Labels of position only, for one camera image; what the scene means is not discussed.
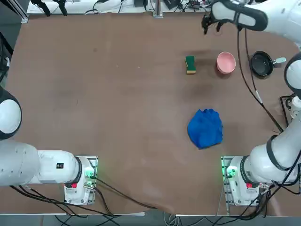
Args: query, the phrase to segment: blue towel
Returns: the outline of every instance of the blue towel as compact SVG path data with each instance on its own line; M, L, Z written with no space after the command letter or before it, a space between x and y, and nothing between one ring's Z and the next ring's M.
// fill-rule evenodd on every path
M198 110L188 125L188 135L198 148L222 142L222 121L212 109Z

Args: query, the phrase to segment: white cable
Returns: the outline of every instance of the white cable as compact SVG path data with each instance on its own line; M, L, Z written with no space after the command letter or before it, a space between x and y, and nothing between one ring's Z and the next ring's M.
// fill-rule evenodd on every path
M165 212L163 212L163 219L164 219L164 223L166 226L179 226L180 218L177 217L175 214L170 214L170 216L168 218L168 223L167 223L166 219L165 219Z

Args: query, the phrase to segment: brown table surface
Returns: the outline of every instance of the brown table surface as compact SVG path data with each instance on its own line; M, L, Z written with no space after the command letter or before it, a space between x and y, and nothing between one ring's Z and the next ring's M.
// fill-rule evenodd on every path
M222 188L221 156L248 155L277 131L243 83L238 66L218 76L222 51L237 59L237 30L200 28L200 14L105 14L31 16L17 40L7 90L23 108L15 140L38 149L99 156L103 180L141 202L178 214L215 215ZM249 32L249 51L290 59L297 48L266 33ZM242 64L247 70L244 33ZM196 57L186 75L184 59ZM267 108L284 126L278 98L290 94L284 68L256 79ZM223 142L198 150L187 125L198 109L213 108L223 123ZM63 199L59 185L34 186ZM103 190L115 213L146 210ZM56 206L1 188L1 213L58 213ZM280 191L268 214L300 216L300 197ZM97 198L92 206L104 211ZM232 214L243 208L231 208ZM78 213L91 213L76 210ZM219 214L226 214L224 198Z

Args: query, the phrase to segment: power cord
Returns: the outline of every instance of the power cord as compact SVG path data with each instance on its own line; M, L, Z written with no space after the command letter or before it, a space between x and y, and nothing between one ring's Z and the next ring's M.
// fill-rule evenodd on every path
M63 225L71 226L71 225L67 224L66 222L67 222L70 218L72 218L72 216L68 217L65 221L60 220L60 219L57 217L57 215L55 215L55 218L56 218L59 222L62 223L61 226L63 226Z
M272 121L274 122L274 124L277 126L278 130L280 131L280 133L283 132L283 129L281 128L281 126L279 125L279 123L276 121L276 119L273 117L273 115L267 110L267 108L265 107L265 105L263 104L259 94L257 95L257 97L255 96L255 94L251 91L250 86L248 85L245 75L243 73L242 70L242 66L241 66L241 60L240 60L240 50L239 50L239 28L238 28L238 32L237 32L237 49L238 49L238 64L239 64L239 68L240 68L240 72L242 75L242 78L245 82L245 85L247 86L249 92L251 93L251 95L254 97L254 99L260 104L260 106L266 111L266 113L268 114L268 116L272 119Z
M152 5L151 0L150 0L150 5L151 5L151 7L152 7L152 10L154 10L154 12L155 12L155 8L154 8L154 6Z
M120 4L119 10L118 10L118 13L120 13L120 11L121 11L122 3L123 3L123 0L121 0L121 4Z
M184 0L182 0L180 3L178 3L177 8L175 8L174 12L177 11L178 8L179 8L179 9L182 9L182 8L183 8L183 4L182 4L183 1L184 1Z
M38 200L38 201L41 201L41 202L47 202L47 203L51 203L51 204L54 204L54 203L55 203L55 204L61 204L61 205L63 205L63 206L68 205L68 206L77 207L77 208L80 208L80 209L83 209L83 210L88 210L88 211L91 211L91 212L95 212L95 213L102 214L105 218L110 219L110 221L111 221L112 223L116 224L117 226L120 226L118 223L116 223L114 220L112 220L112 219L110 218L110 217L111 217L110 215L108 215L108 214L106 214L106 213L103 213L103 212L100 212L100 211L97 211L97 210L93 210L93 209L89 209L89 208L86 208L86 207L83 207L83 206L74 205L74 204L71 204L71 203L60 202L60 201L58 201L58 200L56 200L56 199L43 198L42 196L36 197L35 194L32 194L32 193L29 193L29 194L28 194L28 193L25 193L25 192L23 192L23 191L17 189L17 188L14 187L14 186L10 186L10 187L11 187L12 189L14 189L15 191L17 191L18 193L20 193L20 194L22 194L22 195L24 195L24 196L26 196L26 197L28 197L28 198L35 199L35 200Z
M117 192L118 194L120 194L120 195L123 196L124 198L127 198L127 199L129 199L129 200L135 202L136 204L139 204L139 205L141 205L141 206L143 206L143 207L146 207L146 208L149 208L149 209L156 209L156 207L153 207L153 206L150 206L150 205L141 203L141 202L139 202L139 201L137 201L137 200L131 198L130 196L128 196L128 195L122 193L121 191L117 190L116 188L112 187L111 185L107 184L106 182L104 182L103 180L101 180L101 179L99 179L99 178L97 178L97 177L90 176L90 178L91 178L91 179L95 179L95 180L101 182L102 184L106 185L107 187L109 187L109 188L112 189L113 191Z
M114 216L114 214L112 214L112 212L110 211L110 209L109 209L109 207L108 207L108 205L107 205L107 203L106 203L106 201L105 201L105 198L104 198L104 196L103 196L103 193L102 193L97 187L94 187L94 189L95 189L95 190L97 191L97 193L100 195L100 197L101 197L101 199L102 199L102 201L103 201L103 204L104 204L104 207L105 207L107 213L110 214L112 217L116 217L116 216Z

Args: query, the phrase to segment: green sponge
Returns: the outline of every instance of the green sponge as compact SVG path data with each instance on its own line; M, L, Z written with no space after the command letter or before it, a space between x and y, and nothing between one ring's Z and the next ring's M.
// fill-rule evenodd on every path
M194 66L194 56L187 56L185 58L186 62L186 74L195 74L196 67Z

